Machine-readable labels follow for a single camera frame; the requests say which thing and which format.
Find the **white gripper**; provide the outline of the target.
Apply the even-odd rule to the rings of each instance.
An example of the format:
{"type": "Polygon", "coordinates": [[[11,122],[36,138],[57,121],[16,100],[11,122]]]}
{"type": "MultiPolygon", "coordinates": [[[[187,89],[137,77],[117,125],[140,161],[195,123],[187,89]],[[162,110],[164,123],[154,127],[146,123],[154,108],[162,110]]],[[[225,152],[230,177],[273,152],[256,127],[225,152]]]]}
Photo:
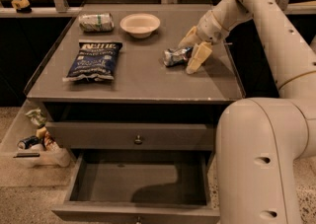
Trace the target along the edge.
{"type": "Polygon", "coordinates": [[[186,72],[196,73],[212,54],[212,44],[222,42],[235,27],[250,19],[251,13],[238,0],[221,0],[207,11],[178,44],[194,47],[186,72]]]}

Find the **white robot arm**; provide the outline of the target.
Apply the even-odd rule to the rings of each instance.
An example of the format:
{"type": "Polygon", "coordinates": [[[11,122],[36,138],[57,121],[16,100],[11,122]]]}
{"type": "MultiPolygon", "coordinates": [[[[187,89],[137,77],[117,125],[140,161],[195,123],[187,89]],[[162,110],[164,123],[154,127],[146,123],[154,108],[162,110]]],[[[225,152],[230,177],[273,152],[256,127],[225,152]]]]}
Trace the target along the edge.
{"type": "Polygon", "coordinates": [[[316,53],[276,0],[221,0],[181,40],[206,47],[252,20],[279,96],[231,104],[216,132],[220,224],[301,224],[293,162],[316,155],[316,53]]]}

